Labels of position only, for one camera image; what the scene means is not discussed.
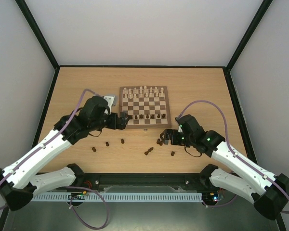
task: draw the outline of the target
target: black wire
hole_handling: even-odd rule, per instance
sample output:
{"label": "black wire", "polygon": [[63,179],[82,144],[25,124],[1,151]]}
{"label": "black wire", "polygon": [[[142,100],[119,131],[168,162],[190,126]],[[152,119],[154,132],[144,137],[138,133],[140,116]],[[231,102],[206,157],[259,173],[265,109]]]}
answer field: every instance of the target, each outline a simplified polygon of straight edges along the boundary
{"label": "black wire", "polygon": [[100,132],[100,134],[98,134],[98,136],[94,136],[94,135],[92,135],[92,134],[90,134],[90,133],[89,133],[89,136],[99,137],[99,136],[101,135],[102,131]]}
{"label": "black wire", "polygon": [[199,156],[195,156],[195,155],[190,154],[190,153],[186,150],[186,146],[184,146],[184,150],[186,151],[186,153],[188,153],[188,154],[191,155],[192,157],[201,157],[201,156],[202,156],[202,153],[200,153]]}

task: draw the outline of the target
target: white ventilation grille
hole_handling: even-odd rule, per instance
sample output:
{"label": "white ventilation grille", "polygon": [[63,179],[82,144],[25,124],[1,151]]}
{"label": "white ventilation grille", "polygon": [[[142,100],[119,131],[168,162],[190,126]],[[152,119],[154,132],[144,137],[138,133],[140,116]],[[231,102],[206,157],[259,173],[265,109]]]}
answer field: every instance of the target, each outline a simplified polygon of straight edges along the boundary
{"label": "white ventilation grille", "polygon": [[[101,196],[107,202],[202,202],[201,193],[118,193],[105,192]],[[35,202],[66,202],[71,193],[45,192],[35,196]],[[78,196],[73,201],[100,202],[101,199],[94,193],[88,196]]]}

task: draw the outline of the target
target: wooden table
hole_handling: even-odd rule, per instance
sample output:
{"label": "wooden table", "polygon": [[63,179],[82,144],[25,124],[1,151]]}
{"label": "wooden table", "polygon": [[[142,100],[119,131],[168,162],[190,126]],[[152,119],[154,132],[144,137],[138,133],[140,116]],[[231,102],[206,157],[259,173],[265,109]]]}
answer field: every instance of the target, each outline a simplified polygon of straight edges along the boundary
{"label": "wooden table", "polygon": [[[220,68],[99,68],[62,67],[42,128],[40,140],[64,115],[75,108],[84,88],[101,95],[119,94],[121,86],[165,85],[168,87],[172,128],[177,129],[175,117],[194,100],[208,100],[225,113],[231,144],[245,154],[235,112],[227,84]],[[82,105],[92,97],[85,95]],[[119,105],[112,109],[118,112]],[[222,116],[211,105],[197,103],[185,114],[193,115],[205,130],[215,130],[225,136]],[[70,163],[77,163],[83,171],[91,173],[199,173],[207,164],[229,170],[221,163],[203,155],[194,158],[182,146],[156,144],[163,128],[110,130],[103,129],[100,137],[80,140],[59,154],[41,172],[55,171]],[[150,147],[154,150],[145,155]],[[199,155],[192,148],[191,154]]]}

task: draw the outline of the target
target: gray wall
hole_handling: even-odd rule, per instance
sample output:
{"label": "gray wall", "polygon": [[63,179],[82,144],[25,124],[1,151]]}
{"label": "gray wall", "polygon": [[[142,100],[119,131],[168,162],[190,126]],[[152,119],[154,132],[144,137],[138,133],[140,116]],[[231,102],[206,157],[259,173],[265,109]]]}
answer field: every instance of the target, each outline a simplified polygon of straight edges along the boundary
{"label": "gray wall", "polygon": [[15,1],[0,1],[0,167],[30,150],[53,74]]}
{"label": "gray wall", "polygon": [[26,0],[59,64],[227,65],[262,0]]}
{"label": "gray wall", "polygon": [[273,1],[231,73],[259,163],[289,177],[289,0]]}

